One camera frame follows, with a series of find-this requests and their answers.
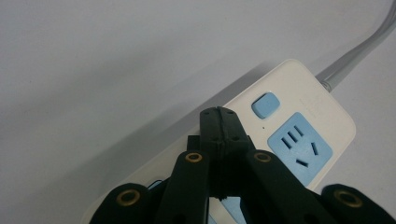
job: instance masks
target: outlet slot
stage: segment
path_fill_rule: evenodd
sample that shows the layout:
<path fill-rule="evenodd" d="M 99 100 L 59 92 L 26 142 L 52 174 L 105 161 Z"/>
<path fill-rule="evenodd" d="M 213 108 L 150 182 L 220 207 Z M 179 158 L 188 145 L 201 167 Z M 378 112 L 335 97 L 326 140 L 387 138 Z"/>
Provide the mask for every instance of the outlet slot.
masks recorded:
<path fill-rule="evenodd" d="M 286 146 L 288 149 L 291 149 L 291 145 L 289 144 L 288 141 L 286 141 L 285 138 L 282 138 L 282 142 L 285 144 L 285 146 Z"/>
<path fill-rule="evenodd" d="M 312 150 L 314 151 L 315 156 L 318 155 L 317 145 L 315 143 L 311 143 Z"/>
<path fill-rule="evenodd" d="M 290 138 L 293 140 L 294 143 L 298 142 L 297 138 L 294 137 L 294 135 L 291 132 L 288 132 L 288 136 L 290 136 Z"/>
<path fill-rule="evenodd" d="M 297 162 L 297 164 L 300 164 L 300 165 L 305 166 L 306 168 L 308 168 L 308 162 L 300 161 L 298 159 L 296 160 L 296 162 Z"/>
<path fill-rule="evenodd" d="M 332 149 L 301 113 L 293 114 L 268 138 L 268 146 L 308 186 L 332 156 Z"/>
<path fill-rule="evenodd" d="M 301 130 L 300 130 L 297 126 L 294 125 L 294 129 L 297 131 L 297 133 L 298 133 L 301 137 L 304 136 L 303 132 L 301 132 Z"/>

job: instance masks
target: white power strip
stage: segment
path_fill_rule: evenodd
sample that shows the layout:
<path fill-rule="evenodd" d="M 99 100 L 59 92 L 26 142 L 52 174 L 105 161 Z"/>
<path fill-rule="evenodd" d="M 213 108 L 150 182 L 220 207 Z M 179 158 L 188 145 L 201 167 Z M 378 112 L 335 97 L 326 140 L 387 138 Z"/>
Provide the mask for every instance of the white power strip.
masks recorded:
<path fill-rule="evenodd" d="M 274 152 L 308 188 L 313 189 L 353 140 L 356 127 L 348 113 L 299 62 L 287 60 L 224 107 L 238 115 L 257 149 Z M 149 186 L 170 176 L 196 126 L 121 184 Z M 106 195 L 86 211 L 88 224 Z M 210 200 L 217 223 L 235 223 L 218 200 Z"/>

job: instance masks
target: blue switch button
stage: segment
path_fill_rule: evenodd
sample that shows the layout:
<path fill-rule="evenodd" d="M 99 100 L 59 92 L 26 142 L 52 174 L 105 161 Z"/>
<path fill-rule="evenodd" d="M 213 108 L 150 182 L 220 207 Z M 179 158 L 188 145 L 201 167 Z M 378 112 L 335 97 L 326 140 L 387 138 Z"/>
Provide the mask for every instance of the blue switch button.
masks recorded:
<path fill-rule="evenodd" d="M 266 119 L 277 110 L 279 105 L 280 102 L 276 96 L 271 92 L 267 92 L 258 100 L 256 100 L 253 105 L 251 105 L 251 108 L 257 117 Z"/>

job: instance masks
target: screw hole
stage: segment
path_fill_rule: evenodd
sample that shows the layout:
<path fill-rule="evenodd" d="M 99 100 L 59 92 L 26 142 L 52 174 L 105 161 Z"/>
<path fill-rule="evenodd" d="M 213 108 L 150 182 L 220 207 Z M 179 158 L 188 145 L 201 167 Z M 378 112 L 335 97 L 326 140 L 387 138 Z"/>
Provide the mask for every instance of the screw hole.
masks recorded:
<path fill-rule="evenodd" d="M 336 190 L 334 197 L 349 207 L 358 208 L 363 205 L 363 201 L 358 196 L 343 189 Z"/>
<path fill-rule="evenodd" d="M 192 153 L 187 154 L 185 159 L 186 159 L 186 161 L 189 161 L 189 162 L 198 162 L 198 161 L 202 160 L 202 155 L 199 153 L 196 153 L 196 152 L 192 152 Z"/>
<path fill-rule="evenodd" d="M 117 196 L 117 203 L 121 206 L 130 206 L 137 203 L 140 199 L 139 191 L 135 189 L 127 189 Z"/>
<path fill-rule="evenodd" d="M 254 158 L 261 162 L 268 162 L 271 160 L 271 157 L 269 155 L 262 153 L 262 152 L 258 152 L 256 154 L 254 154 Z"/>

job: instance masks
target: black plastic part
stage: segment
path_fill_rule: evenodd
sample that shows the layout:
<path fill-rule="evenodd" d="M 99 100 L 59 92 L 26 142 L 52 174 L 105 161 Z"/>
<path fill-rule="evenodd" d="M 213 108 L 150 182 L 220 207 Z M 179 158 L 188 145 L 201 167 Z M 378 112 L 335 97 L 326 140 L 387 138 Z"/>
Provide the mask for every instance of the black plastic part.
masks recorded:
<path fill-rule="evenodd" d="M 210 196 L 237 196 L 245 184 L 242 163 L 254 146 L 235 112 L 212 107 L 200 114 L 200 149 L 210 156 Z"/>
<path fill-rule="evenodd" d="M 205 224 L 209 197 L 209 157 L 202 151 L 181 153 L 168 180 L 154 223 Z"/>
<path fill-rule="evenodd" d="M 126 192 L 126 190 L 131 189 L 138 192 L 138 200 L 131 205 L 120 205 L 118 203 L 118 197 L 123 192 Z M 94 213 L 90 224 L 147 224 L 147 218 L 150 212 L 149 201 L 149 191 L 146 187 L 136 184 L 121 185 L 108 193 L 102 204 Z"/>
<path fill-rule="evenodd" d="M 242 211 L 250 208 L 244 216 L 251 223 L 337 223 L 273 153 L 250 151 L 246 159 L 251 182 L 241 197 Z"/>
<path fill-rule="evenodd" d="M 396 223 L 356 189 L 333 185 L 321 196 L 306 189 L 276 155 L 255 150 L 232 110 L 208 108 L 200 121 L 201 135 L 189 136 L 171 177 L 150 190 L 136 184 L 113 189 L 90 224 L 205 224 L 208 196 L 241 197 L 248 224 Z M 125 193 L 131 189 L 138 200 Z"/>
<path fill-rule="evenodd" d="M 321 199 L 340 223 L 396 223 L 383 208 L 360 191 L 344 185 L 323 189 Z"/>

